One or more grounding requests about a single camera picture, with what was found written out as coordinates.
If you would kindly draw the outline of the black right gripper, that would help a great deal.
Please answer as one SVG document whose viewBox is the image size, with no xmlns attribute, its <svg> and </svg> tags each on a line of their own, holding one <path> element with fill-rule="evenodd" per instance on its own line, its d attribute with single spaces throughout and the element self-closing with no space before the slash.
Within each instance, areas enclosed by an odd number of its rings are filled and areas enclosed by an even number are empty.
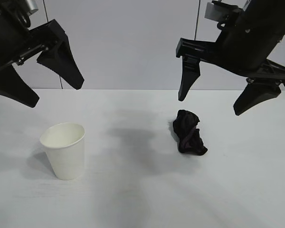
<svg viewBox="0 0 285 228">
<path fill-rule="evenodd" d="M 248 0 L 243 7 L 213 0 L 207 3 L 205 18 L 217 23 L 220 34 L 214 42 L 179 40 L 179 101 L 184 101 L 200 77 L 201 61 L 252 80 L 260 78 L 285 86 L 285 67 L 268 59 L 285 36 L 285 0 Z M 277 98 L 281 89 L 276 84 L 247 84 L 233 105 L 235 115 Z"/>
</svg>

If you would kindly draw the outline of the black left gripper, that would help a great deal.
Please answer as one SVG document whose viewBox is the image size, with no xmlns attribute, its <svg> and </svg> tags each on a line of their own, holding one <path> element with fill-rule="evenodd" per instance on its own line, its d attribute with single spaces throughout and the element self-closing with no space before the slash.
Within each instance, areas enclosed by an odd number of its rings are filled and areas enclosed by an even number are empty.
<svg viewBox="0 0 285 228">
<path fill-rule="evenodd" d="M 0 0 L 0 95 L 34 108 L 39 96 L 21 79 L 12 64 L 22 65 L 41 52 L 37 62 L 81 89 L 84 78 L 73 58 L 69 40 L 56 20 L 31 29 L 34 0 Z"/>
</svg>

